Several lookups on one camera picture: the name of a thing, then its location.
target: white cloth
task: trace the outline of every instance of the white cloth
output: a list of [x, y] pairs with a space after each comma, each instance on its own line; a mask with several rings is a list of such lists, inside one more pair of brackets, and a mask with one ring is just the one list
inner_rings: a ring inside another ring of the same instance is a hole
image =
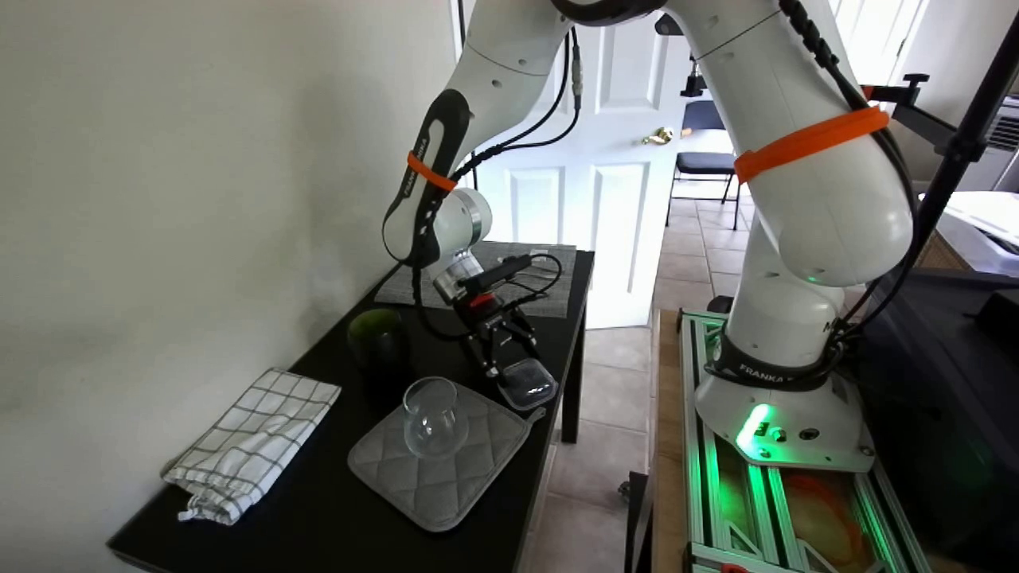
[[177, 520], [236, 524], [273, 488], [339, 395], [342, 386], [277, 370], [255, 377], [198, 442], [164, 463], [161, 480], [192, 492]]

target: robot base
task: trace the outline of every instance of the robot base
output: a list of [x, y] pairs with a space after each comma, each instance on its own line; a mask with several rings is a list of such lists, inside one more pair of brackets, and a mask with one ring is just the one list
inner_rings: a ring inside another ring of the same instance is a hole
[[860, 395], [840, 372], [813, 392], [736, 386], [704, 370], [697, 377], [699, 420], [756, 463], [869, 472], [876, 461]]

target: black table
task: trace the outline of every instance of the black table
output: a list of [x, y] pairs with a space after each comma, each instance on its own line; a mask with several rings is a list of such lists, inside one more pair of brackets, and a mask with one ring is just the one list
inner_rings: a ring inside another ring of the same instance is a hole
[[[575, 442], [580, 423], [590, 277], [591, 254], [580, 251], [568, 319], [532, 319], [540, 341], [540, 364], [563, 386], [563, 442]], [[455, 343], [429, 337], [412, 309], [405, 309], [405, 315], [416, 372], [448, 374], [496, 399], [496, 387], [470, 372]], [[455, 329], [451, 311], [429, 311], [429, 319]], [[238, 524], [177, 523], [176, 515], [189, 492], [164, 488], [109, 541], [109, 546], [122, 559], [148, 571], [517, 571], [554, 417], [532, 425], [524, 446], [460, 528], [429, 534], [361, 483], [346, 467], [351, 446], [380, 420], [380, 412], [371, 412], [363, 395], [363, 374], [351, 364], [344, 332], [346, 319], [294, 365], [300, 374], [344, 386], [344, 395], [280, 474], [273, 490], [253, 507]]]

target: green light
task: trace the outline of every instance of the green light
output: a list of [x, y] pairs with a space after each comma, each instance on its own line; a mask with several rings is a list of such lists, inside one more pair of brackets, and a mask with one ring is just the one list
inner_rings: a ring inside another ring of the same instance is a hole
[[736, 446], [748, 459], [760, 459], [760, 450], [756, 442], [759, 425], [771, 417], [771, 405], [756, 405], [756, 411], [744, 417], [743, 428], [736, 434]]

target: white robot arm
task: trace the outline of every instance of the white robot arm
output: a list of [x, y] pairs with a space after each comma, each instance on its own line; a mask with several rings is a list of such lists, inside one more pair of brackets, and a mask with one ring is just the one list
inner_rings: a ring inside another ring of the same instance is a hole
[[[455, 272], [482, 272], [462, 251], [485, 237], [490, 213], [448, 179], [479, 144], [521, 122], [574, 21], [612, 24], [653, 10], [682, 21], [736, 151], [768, 157], [773, 141], [865, 107], [835, 64], [847, 58], [824, 0], [479, 0], [464, 53], [427, 110], [384, 216], [394, 256], [416, 270], [455, 256]], [[786, 141], [786, 159], [748, 182], [759, 222], [697, 412], [751, 461], [862, 472], [872, 453], [853, 392], [829, 370], [831, 329], [843, 286], [904, 256], [912, 202], [884, 131], [791, 157], [801, 141]], [[743, 442], [748, 423], [768, 434]]]

